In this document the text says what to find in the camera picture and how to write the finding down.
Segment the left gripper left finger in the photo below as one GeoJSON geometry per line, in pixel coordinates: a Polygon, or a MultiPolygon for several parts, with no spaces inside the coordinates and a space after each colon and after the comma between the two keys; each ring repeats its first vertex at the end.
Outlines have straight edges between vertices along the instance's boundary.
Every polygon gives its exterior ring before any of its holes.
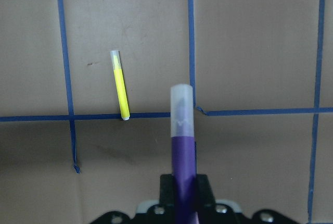
{"type": "Polygon", "coordinates": [[[174,178],[171,174],[160,176],[159,204],[175,206],[174,178]]]}

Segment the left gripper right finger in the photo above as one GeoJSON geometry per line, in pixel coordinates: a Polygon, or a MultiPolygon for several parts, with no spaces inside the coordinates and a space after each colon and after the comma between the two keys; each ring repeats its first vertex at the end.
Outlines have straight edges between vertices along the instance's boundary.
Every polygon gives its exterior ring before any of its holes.
{"type": "Polygon", "coordinates": [[[212,207],[215,204],[215,197],[207,175],[197,174],[195,189],[198,207],[212,207]]]}

